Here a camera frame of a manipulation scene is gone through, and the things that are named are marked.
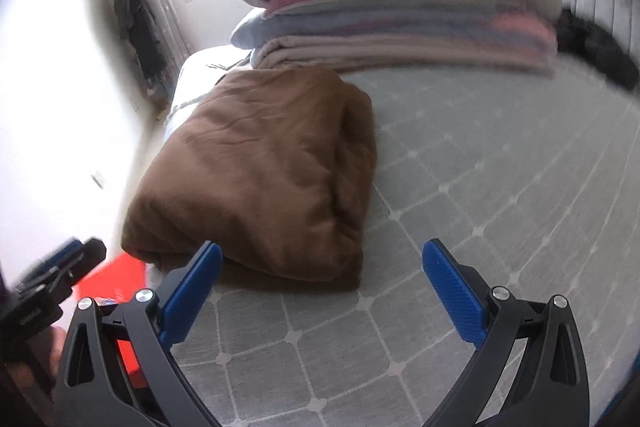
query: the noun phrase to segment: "blanket fold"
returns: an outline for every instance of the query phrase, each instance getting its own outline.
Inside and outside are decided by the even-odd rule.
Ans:
[[[235,71],[148,168],[122,247],[164,271],[211,240],[273,275],[357,277],[375,163],[369,97],[333,71]]]

